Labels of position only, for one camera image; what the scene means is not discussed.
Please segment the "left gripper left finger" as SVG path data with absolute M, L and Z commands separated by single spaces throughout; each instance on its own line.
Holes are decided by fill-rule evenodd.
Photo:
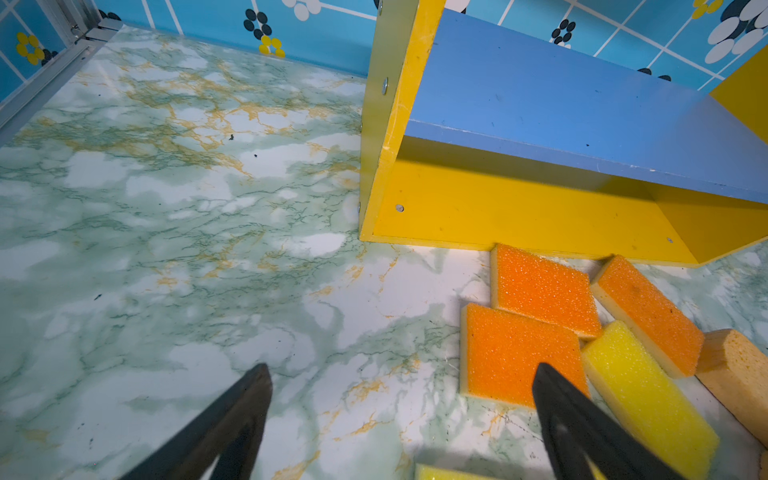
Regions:
M 264 434 L 273 384 L 266 364 L 255 365 L 125 479 L 251 477 Z

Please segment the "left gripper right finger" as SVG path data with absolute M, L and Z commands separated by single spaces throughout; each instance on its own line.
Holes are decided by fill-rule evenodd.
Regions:
M 681 475 L 634 440 L 548 363 L 538 365 L 532 393 L 555 477 L 679 479 Z

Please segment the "yellow sponge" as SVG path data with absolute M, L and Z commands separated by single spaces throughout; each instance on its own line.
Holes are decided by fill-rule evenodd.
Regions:
M 439 468 L 431 465 L 417 464 L 414 480 L 495 480 L 492 477 Z
M 629 328 L 614 321 L 582 350 L 584 370 L 619 423 L 686 479 L 706 479 L 720 439 Z

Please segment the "orange sponge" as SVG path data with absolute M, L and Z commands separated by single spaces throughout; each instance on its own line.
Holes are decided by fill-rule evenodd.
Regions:
M 626 258 L 615 255 L 590 289 L 672 378 L 695 375 L 704 333 Z
M 490 262 L 493 308 L 561 326 L 583 340 L 602 334 L 585 273 L 505 244 L 492 249 Z
M 589 393 L 577 335 L 560 326 L 468 303 L 460 319 L 460 383 L 465 396 L 534 408 L 540 363 Z

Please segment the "yellow shelf with coloured boards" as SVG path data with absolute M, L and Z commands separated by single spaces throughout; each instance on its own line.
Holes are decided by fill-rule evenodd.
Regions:
M 699 266 L 767 237 L 767 144 L 713 98 L 446 8 L 382 1 L 364 241 Z

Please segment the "tan sponge right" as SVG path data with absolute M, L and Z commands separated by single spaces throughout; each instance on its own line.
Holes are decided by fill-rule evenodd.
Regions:
M 696 377 L 767 447 L 767 356 L 757 346 L 734 329 L 706 333 Z

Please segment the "left aluminium corner post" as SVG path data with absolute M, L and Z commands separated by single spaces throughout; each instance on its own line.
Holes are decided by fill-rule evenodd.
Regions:
M 1 142 L 122 28 L 94 1 L 1 3 Z

